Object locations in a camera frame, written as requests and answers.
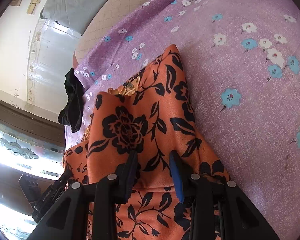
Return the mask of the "beige wall switch plates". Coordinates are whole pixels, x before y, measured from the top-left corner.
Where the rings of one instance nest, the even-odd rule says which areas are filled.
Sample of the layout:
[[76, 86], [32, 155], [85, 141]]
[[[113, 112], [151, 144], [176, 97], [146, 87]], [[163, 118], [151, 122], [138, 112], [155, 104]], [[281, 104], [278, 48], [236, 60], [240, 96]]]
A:
[[26, 11], [27, 14], [33, 15], [36, 9], [36, 6], [41, 2], [41, 0], [31, 0], [29, 7]]

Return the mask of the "black cloth on bed edge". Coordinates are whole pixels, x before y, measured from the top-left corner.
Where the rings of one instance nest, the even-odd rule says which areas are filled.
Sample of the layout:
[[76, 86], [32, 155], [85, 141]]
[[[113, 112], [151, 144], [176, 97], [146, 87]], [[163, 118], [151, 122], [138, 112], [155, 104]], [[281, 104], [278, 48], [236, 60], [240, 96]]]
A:
[[70, 126], [71, 132], [75, 133], [82, 125], [84, 88], [75, 76], [73, 68], [65, 75], [64, 87], [68, 101], [59, 113], [58, 122], [64, 126]]

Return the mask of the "orange black floral garment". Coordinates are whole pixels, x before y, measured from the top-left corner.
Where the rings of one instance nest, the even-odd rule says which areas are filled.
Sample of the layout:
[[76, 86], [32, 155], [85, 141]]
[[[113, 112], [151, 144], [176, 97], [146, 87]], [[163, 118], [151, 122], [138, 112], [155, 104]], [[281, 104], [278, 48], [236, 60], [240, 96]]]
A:
[[97, 94], [87, 134], [66, 150], [72, 180], [98, 182], [138, 155], [128, 203], [117, 205], [119, 239], [188, 239], [191, 210], [176, 197], [171, 152], [196, 173], [220, 182], [229, 174], [198, 131], [179, 51], [171, 45], [117, 89]]

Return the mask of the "stained glass window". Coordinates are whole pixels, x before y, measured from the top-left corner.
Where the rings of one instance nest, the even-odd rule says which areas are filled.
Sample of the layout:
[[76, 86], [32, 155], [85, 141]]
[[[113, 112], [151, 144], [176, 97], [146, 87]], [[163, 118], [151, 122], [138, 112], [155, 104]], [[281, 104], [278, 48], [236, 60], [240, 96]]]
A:
[[8, 239], [27, 239], [36, 227], [19, 178], [33, 176], [45, 189], [63, 173], [62, 156], [61, 149], [39, 147], [0, 130], [0, 229]]

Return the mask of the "purple floral bedsheet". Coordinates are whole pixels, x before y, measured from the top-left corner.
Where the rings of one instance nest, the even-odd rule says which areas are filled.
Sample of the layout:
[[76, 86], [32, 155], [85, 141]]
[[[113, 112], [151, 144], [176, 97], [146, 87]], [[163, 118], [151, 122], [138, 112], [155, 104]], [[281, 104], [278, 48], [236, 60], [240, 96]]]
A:
[[228, 181], [280, 239], [297, 239], [300, 11], [292, 0], [143, 3], [74, 69], [84, 111], [81, 129], [66, 135], [66, 150], [87, 134], [97, 94], [119, 88], [171, 45], [181, 57], [196, 127]]

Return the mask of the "beige quilted mattress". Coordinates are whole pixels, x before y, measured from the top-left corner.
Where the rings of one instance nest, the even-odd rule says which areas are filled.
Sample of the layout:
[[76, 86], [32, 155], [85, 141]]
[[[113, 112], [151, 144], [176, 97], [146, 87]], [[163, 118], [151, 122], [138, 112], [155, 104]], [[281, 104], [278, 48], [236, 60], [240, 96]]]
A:
[[134, 13], [150, 0], [107, 0], [95, 15], [74, 52], [72, 67], [76, 69], [89, 52], [103, 41], [111, 29], [127, 15]]

